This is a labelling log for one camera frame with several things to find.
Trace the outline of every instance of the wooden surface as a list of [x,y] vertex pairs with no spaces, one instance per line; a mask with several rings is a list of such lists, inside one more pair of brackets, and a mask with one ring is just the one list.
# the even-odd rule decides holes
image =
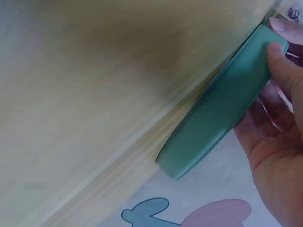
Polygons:
[[0,226],[100,224],[272,3],[1,1]]

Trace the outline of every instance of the pink cartoon shape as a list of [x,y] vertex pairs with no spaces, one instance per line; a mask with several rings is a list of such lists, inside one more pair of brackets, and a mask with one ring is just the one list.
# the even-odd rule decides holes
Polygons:
[[251,212],[244,200],[221,200],[192,212],[180,227],[243,227],[241,224]]

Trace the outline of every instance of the sticker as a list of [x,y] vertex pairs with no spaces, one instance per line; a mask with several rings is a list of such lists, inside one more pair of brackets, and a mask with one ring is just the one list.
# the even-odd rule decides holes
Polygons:
[[169,207],[166,198],[152,198],[122,211],[121,217],[132,227],[243,227],[250,205],[239,199],[209,203],[192,212],[181,224],[154,217]]

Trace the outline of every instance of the finger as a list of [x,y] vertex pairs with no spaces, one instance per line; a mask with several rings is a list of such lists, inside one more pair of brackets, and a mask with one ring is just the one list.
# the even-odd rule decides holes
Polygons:
[[234,132],[248,157],[264,138],[280,133],[270,121],[259,99],[234,127]]
[[291,60],[296,65],[301,66],[301,59],[296,58],[296,57],[291,56],[291,55],[286,55],[286,58],[289,59],[289,60]]
[[273,84],[268,83],[259,97],[271,121],[281,131],[289,131],[295,125],[294,114]]
[[289,93],[287,93],[285,90],[283,90],[282,88],[280,88],[278,86],[278,84],[276,84],[276,82],[274,80],[271,80],[270,83],[275,86],[275,88],[276,88],[277,91],[282,92],[282,94],[286,97],[286,99],[290,102],[290,104],[292,103],[292,98],[291,98],[291,96],[290,96]]
[[292,44],[303,45],[303,26],[286,19],[269,18],[270,27]]
[[298,89],[299,81],[303,78],[303,69],[285,56],[278,43],[270,43],[267,49],[267,63],[269,71],[286,93],[294,94]]

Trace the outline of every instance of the wooden board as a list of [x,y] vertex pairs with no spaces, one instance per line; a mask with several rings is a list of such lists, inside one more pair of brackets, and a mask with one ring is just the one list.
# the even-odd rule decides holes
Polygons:
[[272,4],[2,1],[0,225],[97,226]]

